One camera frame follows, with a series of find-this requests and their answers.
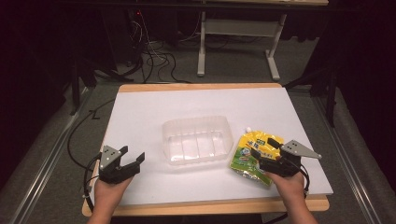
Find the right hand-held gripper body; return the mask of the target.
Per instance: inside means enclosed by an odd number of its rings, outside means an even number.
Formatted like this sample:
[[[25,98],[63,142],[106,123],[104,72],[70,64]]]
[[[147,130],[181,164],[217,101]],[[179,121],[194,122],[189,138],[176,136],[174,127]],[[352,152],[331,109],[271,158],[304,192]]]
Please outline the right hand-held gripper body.
[[[279,150],[279,155],[273,159],[262,156],[259,161],[260,168],[264,172],[270,172],[282,177],[294,176],[299,173],[302,167],[302,157],[318,159],[322,156],[313,149],[306,147],[296,140],[291,140]]]

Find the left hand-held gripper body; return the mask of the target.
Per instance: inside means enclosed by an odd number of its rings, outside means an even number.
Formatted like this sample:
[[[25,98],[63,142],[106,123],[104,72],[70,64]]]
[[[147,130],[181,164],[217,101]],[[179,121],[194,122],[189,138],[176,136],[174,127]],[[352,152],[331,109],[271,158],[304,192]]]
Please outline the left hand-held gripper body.
[[[99,163],[99,179],[108,184],[119,184],[140,173],[140,167],[136,169],[123,169],[120,164],[122,156],[119,149],[104,146]]]

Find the yellow spout pouch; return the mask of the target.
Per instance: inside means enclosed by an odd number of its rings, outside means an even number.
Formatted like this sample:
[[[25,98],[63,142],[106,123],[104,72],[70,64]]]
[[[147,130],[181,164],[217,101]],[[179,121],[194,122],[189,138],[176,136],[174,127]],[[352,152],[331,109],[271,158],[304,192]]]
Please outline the yellow spout pouch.
[[[280,150],[268,143],[270,139],[278,143],[284,142],[284,139],[280,136],[247,128],[246,132],[239,138],[230,162],[230,168],[242,177],[270,186],[272,180],[264,174],[264,170],[260,167],[260,159],[274,161],[280,155]]]

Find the clear plastic container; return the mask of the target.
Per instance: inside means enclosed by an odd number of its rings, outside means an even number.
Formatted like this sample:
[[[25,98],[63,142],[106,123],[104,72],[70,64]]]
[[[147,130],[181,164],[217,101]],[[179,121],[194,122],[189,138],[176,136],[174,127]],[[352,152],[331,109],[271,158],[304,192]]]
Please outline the clear plastic container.
[[[173,119],[163,124],[163,153],[171,165],[224,160],[232,148],[226,117]]]

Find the person's left hand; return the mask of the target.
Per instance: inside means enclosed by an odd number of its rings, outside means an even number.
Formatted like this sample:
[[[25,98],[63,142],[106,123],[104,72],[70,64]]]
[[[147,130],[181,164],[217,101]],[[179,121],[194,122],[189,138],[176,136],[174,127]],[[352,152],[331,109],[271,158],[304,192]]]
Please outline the person's left hand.
[[[94,188],[94,209],[114,210],[119,205],[132,180],[132,178],[128,178],[119,184],[108,184],[102,180],[97,180]]]

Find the person's right hand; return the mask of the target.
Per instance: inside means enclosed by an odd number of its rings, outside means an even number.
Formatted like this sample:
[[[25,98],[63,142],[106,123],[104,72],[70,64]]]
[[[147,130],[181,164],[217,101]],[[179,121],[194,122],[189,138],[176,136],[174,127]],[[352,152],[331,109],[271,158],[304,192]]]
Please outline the person's right hand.
[[[265,173],[276,185],[277,191],[286,206],[294,206],[304,202],[304,176],[282,177],[270,172]]]

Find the white table mat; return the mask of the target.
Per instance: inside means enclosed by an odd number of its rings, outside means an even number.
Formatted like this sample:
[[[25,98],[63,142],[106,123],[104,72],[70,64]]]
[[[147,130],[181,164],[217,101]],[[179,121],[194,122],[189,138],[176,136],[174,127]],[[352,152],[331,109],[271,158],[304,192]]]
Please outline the white table mat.
[[[224,116],[233,138],[247,128],[289,141],[310,144],[288,93],[282,88],[204,91],[119,92],[104,145],[128,147],[121,161],[146,156],[141,171],[124,193],[124,205],[214,202],[275,198],[275,187],[233,171],[228,159],[194,165],[171,165],[163,153],[163,124],[173,119]]]

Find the black stand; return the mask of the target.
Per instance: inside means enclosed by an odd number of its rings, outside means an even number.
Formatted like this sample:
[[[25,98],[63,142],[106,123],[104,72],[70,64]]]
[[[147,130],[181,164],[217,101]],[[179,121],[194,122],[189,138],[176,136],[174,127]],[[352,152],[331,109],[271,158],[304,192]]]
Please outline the black stand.
[[[84,86],[88,88],[96,86],[96,79],[89,61],[83,57],[76,56],[71,64],[72,115],[75,115],[80,108],[80,81],[82,81]]]
[[[333,127],[333,114],[335,107],[336,74],[330,68],[321,68],[317,71],[305,74],[284,85],[286,90],[300,85],[310,84],[310,95],[319,97],[327,96],[325,106],[325,118]]]

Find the wooden table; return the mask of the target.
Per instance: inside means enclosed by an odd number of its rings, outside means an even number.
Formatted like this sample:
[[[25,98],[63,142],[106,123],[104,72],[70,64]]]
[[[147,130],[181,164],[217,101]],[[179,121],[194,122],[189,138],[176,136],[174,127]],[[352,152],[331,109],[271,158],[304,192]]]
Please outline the wooden table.
[[[282,88],[275,83],[241,83],[241,84],[142,84],[123,85],[119,92],[142,91],[204,91],[230,89]],[[236,150],[238,139],[233,139],[233,148],[229,161]],[[115,214],[118,217],[135,216],[171,216],[171,215],[209,215],[209,214],[250,214],[282,212],[285,207],[278,194],[275,198],[219,200],[214,202],[164,203],[149,205],[124,205],[120,203]]]

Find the metal floor rail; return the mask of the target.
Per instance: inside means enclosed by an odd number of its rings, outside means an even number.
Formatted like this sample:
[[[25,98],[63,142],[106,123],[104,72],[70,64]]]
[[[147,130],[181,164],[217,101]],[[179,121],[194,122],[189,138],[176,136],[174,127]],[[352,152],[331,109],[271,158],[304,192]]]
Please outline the metal floor rail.
[[[80,94],[80,106],[74,110],[69,116],[63,130],[59,137],[56,139],[54,146],[49,151],[49,154],[42,162],[38,173],[36,174],[31,186],[26,191],[20,205],[18,206],[15,214],[10,220],[9,224],[25,224],[31,215],[35,205],[40,198],[44,188],[46,187],[52,172],[63,153],[63,147],[70,136],[73,125],[75,124],[82,107],[88,102],[93,92],[93,88],[85,87]]]
[[[340,93],[335,94],[333,123],[325,116],[326,99],[307,90],[290,90],[290,99],[313,149],[320,153],[333,194],[330,208],[316,212],[320,224],[388,224],[388,183],[366,147]]]

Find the white metal desk frame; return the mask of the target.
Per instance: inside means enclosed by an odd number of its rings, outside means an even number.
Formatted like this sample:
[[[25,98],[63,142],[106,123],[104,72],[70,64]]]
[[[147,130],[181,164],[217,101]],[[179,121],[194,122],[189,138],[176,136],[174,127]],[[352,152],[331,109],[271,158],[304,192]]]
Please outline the white metal desk frame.
[[[206,6],[210,3],[238,3],[252,4],[254,7],[326,7],[329,4],[329,0],[201,0],[201,2]],[[202,11],[200,13],[201,32],[197,76],[203,77],[205,75],[205,38],[207,35],[241,35],[272,39],[272,45],[264,51],[264,56],[268,63],[272,80],[279,81],[280,75],[274,55],[287,17],[287,12],[281,12],[277,19],[271,21],[209,19],[206,16],[206,12]]]

